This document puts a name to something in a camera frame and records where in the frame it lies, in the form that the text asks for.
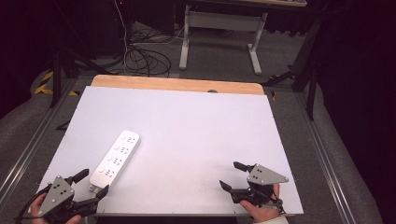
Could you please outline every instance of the power strip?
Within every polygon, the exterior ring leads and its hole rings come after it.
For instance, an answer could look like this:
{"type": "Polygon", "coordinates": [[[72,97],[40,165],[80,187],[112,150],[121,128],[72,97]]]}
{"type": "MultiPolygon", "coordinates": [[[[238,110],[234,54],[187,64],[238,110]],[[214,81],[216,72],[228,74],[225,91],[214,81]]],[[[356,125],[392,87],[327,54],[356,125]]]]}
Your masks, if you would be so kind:
{"type": "Polygon", "coordinates": [[[90,178],[90,191],[97,192],[105,186],[111,191],[140,144],[137,133],[123,131],[107,152],[90,178]]]}

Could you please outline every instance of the sleeve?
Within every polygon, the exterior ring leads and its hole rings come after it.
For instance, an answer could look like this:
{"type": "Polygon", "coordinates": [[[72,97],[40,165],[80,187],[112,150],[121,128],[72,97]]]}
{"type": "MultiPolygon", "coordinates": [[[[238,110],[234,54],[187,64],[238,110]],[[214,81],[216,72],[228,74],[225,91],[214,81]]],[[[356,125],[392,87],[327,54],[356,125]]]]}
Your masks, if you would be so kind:
{"type": "Polygon", "coordinates": [[[289,224],[288,220],[285,217],[276,217],[268,221],[254,223],[254,224],[289,224]]]}

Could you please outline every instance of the human hand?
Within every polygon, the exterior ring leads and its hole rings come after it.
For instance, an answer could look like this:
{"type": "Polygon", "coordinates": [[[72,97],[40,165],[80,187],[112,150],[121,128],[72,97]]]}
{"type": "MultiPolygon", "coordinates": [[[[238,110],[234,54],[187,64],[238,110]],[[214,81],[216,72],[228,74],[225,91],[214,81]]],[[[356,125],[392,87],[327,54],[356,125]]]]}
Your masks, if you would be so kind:
{"type": "MultiPolygon", "coordinates": [[[[38,196],[32,204],[30,204],[30,213],[32,217],[38,217],[38,211],[40,210],[41,204],[44,202],[44,199],[46,198],[47,193],[43,193],[40,196],[38,196]]],[[[65,224],[78,224],[81,221],[81,216],[76,215],[72,218],[70,218],[65,224]]],[[[32,224],[48,224],[46,219],[44,218],[35,218],[32,221],[32,224]]]]}
{"type": "MultiPolygon", "coordinates": [[[[279,197],[279,184],[274,184],[274,194],[272,198],[279,197]]],[[[279,217],[279,210],[268,207],[256,207],[248,201],[241,201],[241,205],[253,216],[254,222],[264,222],[279,217]]]]}

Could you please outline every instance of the desk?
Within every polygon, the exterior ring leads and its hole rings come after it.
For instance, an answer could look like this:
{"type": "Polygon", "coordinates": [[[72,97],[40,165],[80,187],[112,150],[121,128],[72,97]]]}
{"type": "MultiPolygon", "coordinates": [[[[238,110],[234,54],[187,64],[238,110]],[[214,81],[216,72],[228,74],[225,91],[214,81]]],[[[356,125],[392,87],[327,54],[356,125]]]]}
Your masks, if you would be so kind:
{"type": "MultiPolygon", "coordinates": [[[[251,3],[263,5],[275,5],[282,7],[305,7],[306,3],[289,2],[282,0],[239,0],[229,1],[228,4],[251,3]]],[[[184,17],[184,37],[180,55],[179,68],[184,70],[187,68],[187,59],[189,55],[189,29],[190,27],[226,29],[245,32],[256,32],[253,44],[248,44],[247,49],[250,60],[253,65],[254,73],[260,75],[262,69],[257,58],[256,48],[259,45],[262,36],[262,29],[265,24],[268,13],[263,12],[261,17],[248,17],[237,15],[223,15],[217,13],[204,13],[190,11],[191,6],[186,6],[184,17]]]]}
{"type": "MultiPolygon", "coordinates": [[[[99,203],[98,216],[246,216],[219,185],[248,186],[248,174],[234,169],[234,161],[286,176],[285,211],[303,212],[267,97],[249,83],[96,77],[40,188],[56,175],[93,171],[125,129],[139,133],[141,144],[99,203]],[[200,92],[213,89],[219,93],[200,92]],[[223,93],[232,90],[237,93],[223,93]]],[[[72,186],[76,201],[91,197],[88,186],[88,177],[72,186]]]]}

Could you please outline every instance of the white tabletop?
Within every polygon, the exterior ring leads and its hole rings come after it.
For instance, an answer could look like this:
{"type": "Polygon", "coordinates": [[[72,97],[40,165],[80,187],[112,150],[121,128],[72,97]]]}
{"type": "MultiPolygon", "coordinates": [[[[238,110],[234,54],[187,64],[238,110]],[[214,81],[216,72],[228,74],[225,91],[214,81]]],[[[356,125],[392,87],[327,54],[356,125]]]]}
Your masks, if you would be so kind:
{"type": "MultiPolygon", "coordinates": [[[[234,161],[288,177],[284,209],[303,212],[265,95],[87,87],[40,189],[56,175],[92,173],[123,130],[141,144],[98,215],[246,215],[219,185],[248,187],[234,161]]],[[[72,185],[75,201],[91,198],[89,179],[72,185]]]]}

